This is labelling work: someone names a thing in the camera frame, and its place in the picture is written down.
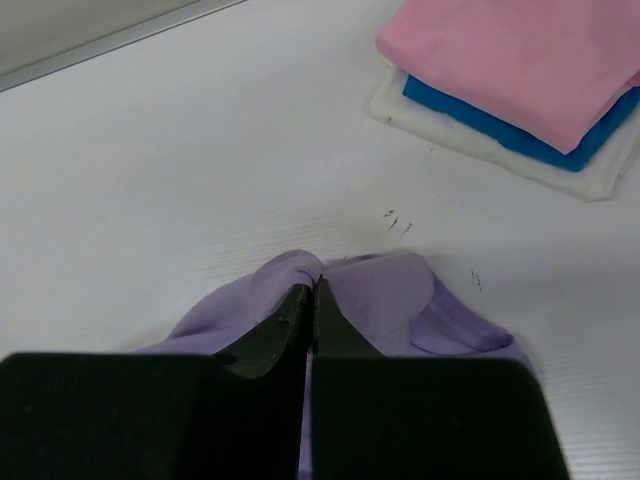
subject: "blue cloth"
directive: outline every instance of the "blue cloth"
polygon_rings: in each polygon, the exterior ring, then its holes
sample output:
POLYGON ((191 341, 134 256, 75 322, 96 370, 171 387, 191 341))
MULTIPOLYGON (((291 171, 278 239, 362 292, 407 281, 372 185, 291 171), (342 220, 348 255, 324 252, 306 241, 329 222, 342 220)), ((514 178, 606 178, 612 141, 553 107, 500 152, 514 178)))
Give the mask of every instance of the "blue cloth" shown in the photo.
POLYGON ((490 136, 502 146, 572 172, 582 170, 611 134, 626 120, 640 101, 640 87, 632 88, 611 107, 582 138, 575 150, 564 155, 524 130, 462 100, 442 93, 409 75, 403 95, 490 136))

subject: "lavender fabric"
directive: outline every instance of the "lavender fabric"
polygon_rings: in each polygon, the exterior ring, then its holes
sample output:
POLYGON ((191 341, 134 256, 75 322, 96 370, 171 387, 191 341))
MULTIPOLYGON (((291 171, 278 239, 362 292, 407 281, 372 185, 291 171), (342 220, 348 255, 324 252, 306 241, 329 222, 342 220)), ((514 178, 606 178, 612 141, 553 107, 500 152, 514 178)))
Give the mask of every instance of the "lavender fabric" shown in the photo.
MULTIPOLYGON (((513 336, 465 307, 416 254, 368 255, 324 266, 309 252, 275 257, 254 274, 225 285, 198 302, 167 340, 142 353, 211 355, 274 312, 295 284, 329 280, 342 314, 387 356, 504 358, 527 356, 513 336)), ((300 478, 311 478, 310 387, 307 377, 300 478)))

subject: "folded pink cloth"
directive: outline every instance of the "folded pink cloth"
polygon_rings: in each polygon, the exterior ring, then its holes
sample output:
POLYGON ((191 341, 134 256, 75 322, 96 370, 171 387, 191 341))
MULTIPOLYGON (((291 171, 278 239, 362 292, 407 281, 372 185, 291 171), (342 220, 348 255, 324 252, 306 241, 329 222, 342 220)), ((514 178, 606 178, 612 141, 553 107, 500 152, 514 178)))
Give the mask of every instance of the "folded pink cloth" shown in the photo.
POLYGON ((376 45, 427 85, 569 153, 640 85, 640 0, 406 0, 376 45))

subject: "folded cloth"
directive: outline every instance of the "folded cloth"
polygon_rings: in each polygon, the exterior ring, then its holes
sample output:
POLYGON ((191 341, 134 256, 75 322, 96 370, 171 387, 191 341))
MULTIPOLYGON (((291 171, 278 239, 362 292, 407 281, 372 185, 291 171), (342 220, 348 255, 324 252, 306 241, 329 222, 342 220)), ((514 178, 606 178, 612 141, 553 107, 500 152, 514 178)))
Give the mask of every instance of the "folded cloth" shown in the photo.
MULTIPOLYGON (((325 268, 311 253, 284 253, 205 297, 165 342, 140 352, 214 354, 273 313, 291 286, 312 286, 320 275, 329 280, 344 317, 385 355, 504 358, 531 368, 511 335, 465 307, 416 254, 369 255, 325 268)), ((300 478, 312 478, 310 365, 300 478)))
POLYGON ((376 45, 427 85, 569 153, 640 85, 640 2, 406 0, 376 45))
POLYGON ((598 123, 591 127, 578 147, 565 155, 530 133, 503 122, 462 100, 431 88, 413 75, 409 75, 402 93, 405 97, 429 107, 431 110, 446 113, 459 122, 489 135, 502 146, 514 152, 572 172, 582 170, 640 101, 640 88, 629 90, 618 99, 598 123))
POLYGON ((616 181, 640 156, 640 108, 611 135, 586 168, 568 172, 507 150, 450 116, 409 100, 402 95, 407 76, 395 66, 385 69, 369 104, 373 118, 586 202, 613 198, 616 181))

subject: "white cloth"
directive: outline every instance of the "white cloth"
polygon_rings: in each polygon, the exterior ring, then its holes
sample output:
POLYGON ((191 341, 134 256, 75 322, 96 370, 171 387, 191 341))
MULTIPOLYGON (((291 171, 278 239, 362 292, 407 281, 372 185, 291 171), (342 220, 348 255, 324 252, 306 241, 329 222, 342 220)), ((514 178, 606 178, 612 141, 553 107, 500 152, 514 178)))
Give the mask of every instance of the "white cloth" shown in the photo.
POLYGON ((376 120, 501 167, 586 202, 613 198, 616 180, 640 156, 640 108, 616 130, 580 172, 569 172, 512 152, 496 140, 402 95, 407 73, 385 72, 369 104, 376 120))

